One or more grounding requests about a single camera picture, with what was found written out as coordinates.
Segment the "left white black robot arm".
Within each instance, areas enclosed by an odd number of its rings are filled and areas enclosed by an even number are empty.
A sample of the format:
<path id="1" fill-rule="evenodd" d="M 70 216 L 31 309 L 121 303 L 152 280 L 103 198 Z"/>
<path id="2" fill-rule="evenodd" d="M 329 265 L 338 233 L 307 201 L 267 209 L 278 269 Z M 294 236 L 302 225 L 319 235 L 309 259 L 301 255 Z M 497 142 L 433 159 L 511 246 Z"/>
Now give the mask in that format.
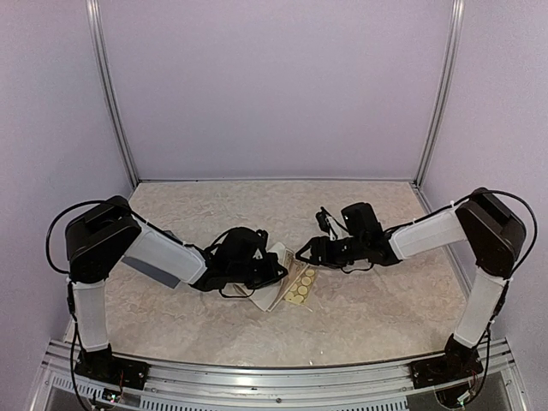
<path id="1" fill-rule="evenodd" d="M 254 293 L 288 275 L 277 254 L 268 251 L 268 234 L 262 229 L 234 227 L 200 248 L 150 223 L 119 195 L 72 205 L 51 225 L 80 208 L 85 212 L 64 229 L 68 268 L 51 269 L 67 278 L 75 340 L 87 353 L 87 368 L 104 381 L 120 372 L 119 360 L 109 353 L 105 312 L 106 282 L 118 263 L 170 288 L 185 283 L 203 293 L 222 293 L 229 284 Z"/>

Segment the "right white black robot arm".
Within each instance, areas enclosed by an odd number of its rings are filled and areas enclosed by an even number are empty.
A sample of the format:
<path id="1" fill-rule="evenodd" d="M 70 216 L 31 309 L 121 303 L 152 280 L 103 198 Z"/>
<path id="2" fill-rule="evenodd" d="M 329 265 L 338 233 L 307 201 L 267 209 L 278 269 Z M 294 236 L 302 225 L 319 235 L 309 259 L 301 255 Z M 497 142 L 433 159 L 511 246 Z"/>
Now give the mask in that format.
<path id="1" fill-rule="evenodd" d="M 514 194 L 477 188 L 430 214 L 383 228 L 372 205 L 359 202 L 342 209 L 345 223 L 326 210 L 316 217 L 322 236 L 311 238 L 295 257 L 309 265 L 343 270 L 365 260 L 371 267 L 393 266 L 418 254 L 466 242 L 475 257 L 476 274 L 467 305 L 447 342 L 448 354 L 438 361 L 438 373 L 455 380 L 472 363 L 468 350 L 476 348 L 498 316 L 514 273 L 530 254 L 524 248 L 527 228 L 501 200 Z"/>

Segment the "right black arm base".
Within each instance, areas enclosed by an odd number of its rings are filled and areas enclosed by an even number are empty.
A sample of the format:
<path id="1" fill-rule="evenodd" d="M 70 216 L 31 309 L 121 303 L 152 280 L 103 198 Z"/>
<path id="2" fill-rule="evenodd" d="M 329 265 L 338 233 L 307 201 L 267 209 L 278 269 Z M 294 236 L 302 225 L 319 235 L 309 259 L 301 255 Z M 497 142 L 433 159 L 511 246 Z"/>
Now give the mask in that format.
<path id="1" fill-rule="evenodd" d="M 410 363 L 413 386 L 422 389 L 481 374 L 484 367 L 479 357 L 476 346 L 462 345 L 451 334 L 441 355 Z"/>

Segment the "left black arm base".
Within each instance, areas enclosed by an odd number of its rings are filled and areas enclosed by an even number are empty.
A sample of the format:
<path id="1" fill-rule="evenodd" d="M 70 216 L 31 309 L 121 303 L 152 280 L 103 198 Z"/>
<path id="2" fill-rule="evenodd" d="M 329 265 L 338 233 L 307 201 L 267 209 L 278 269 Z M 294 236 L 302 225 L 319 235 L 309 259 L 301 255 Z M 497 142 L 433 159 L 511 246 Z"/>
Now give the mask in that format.
<path id="1" fill-rule="evenodd" d="M 112 354 L 111 346 L 99 351 L 82 350 L 76 361 L 75 373 L 119 388 L 143 390 L 150 365 Z"/>

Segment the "beige lined letter paper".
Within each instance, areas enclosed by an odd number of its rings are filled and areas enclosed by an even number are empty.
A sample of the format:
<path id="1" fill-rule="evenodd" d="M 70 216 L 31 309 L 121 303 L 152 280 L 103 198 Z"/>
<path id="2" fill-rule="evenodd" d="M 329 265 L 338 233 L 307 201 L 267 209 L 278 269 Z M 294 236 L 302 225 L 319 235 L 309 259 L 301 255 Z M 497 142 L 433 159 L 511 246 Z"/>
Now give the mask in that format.
<path id="1" fill-rule="evenodd" d="M 308 264 L 296 259 L 295 252 L 285 247 L 281 242 L 275 243 L 269 249 L 269 252 L 277 255 L 278 262 L 288 270 L 287 276 L 277 283 L 258 290 L 247 289 L 243 284 L 232 284 L 229 286 L 229 291 L 234 291 L 238 296 L 248 295 L 248 299 L 258 309 L 267 313 L 271 312 L 277 306 L 308 269 Z"/>

